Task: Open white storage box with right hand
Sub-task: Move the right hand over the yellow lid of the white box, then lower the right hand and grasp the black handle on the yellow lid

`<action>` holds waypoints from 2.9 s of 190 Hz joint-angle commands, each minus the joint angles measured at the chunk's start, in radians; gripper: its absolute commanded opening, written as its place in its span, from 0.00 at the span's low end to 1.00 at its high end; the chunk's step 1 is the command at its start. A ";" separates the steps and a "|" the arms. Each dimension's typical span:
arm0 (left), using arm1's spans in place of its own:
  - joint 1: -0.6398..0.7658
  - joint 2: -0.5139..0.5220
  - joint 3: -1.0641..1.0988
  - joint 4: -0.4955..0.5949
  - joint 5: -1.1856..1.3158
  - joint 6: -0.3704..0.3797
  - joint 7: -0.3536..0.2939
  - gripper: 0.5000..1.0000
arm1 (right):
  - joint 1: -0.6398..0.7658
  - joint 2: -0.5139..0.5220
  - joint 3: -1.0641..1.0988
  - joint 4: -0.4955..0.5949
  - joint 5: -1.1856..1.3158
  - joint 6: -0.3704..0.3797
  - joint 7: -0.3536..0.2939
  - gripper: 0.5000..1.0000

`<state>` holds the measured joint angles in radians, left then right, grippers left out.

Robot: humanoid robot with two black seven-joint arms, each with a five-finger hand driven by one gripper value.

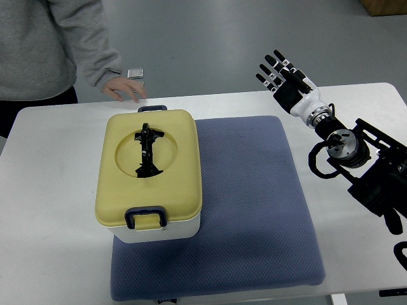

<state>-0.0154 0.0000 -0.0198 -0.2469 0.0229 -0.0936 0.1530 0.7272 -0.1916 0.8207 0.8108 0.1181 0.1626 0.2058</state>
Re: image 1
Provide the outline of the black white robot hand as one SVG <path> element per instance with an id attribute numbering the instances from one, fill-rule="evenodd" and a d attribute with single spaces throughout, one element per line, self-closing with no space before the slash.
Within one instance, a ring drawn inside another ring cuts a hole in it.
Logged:
<path id="1" fill-rule="evenodd" d="M 332 115 L 331 108 L 321 100 L 316 85 L 280 51 L 265 55 L 265 60 L 266 65 L 259 65 L 264 74 L 257 74 L 256 78 L 283 110 L 301 118 L 307 125 L 312 125 L 317 118 Z"/>

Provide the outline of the person's bare hand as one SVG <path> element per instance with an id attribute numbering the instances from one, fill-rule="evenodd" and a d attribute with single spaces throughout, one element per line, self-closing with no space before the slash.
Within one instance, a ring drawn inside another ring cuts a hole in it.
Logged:
<path id="1" fill-rule="evenodd" d="M 121 93 L 125 93 L 134 102 L 147 98 L 145 87 L 138 81 L 117 77 L 107 81 L 102 87 L 102 93 L 119 102 L 124 101 Z"/>

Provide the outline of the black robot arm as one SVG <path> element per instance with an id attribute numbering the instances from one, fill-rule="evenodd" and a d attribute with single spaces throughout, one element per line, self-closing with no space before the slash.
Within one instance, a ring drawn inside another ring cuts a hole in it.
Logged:
<path id="1" fill-rule="evenodd" d="M 362 119 L 348 129 L 335 117 L 333 104 L 311 113 L 308 123 L 322 142 L 308 154 L 310 170 L 322 179 L 344 176 L 349 194 L 383 217 L 394 235 L 406 217 L 406 146 Z"/>

